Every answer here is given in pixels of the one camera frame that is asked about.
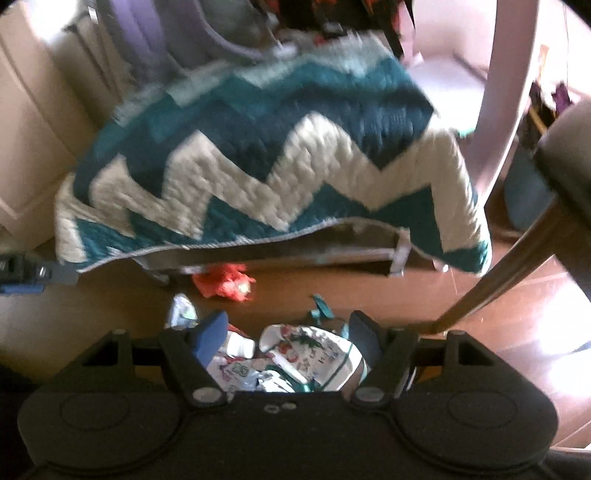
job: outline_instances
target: teal and white quilt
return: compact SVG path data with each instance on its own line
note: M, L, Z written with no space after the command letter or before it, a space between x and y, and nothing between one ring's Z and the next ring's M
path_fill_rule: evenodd
M215 62L124 104L56 199L58 256L80 272L346 222L406 229L464 271L491 261L454 136L373 37L252 67Z

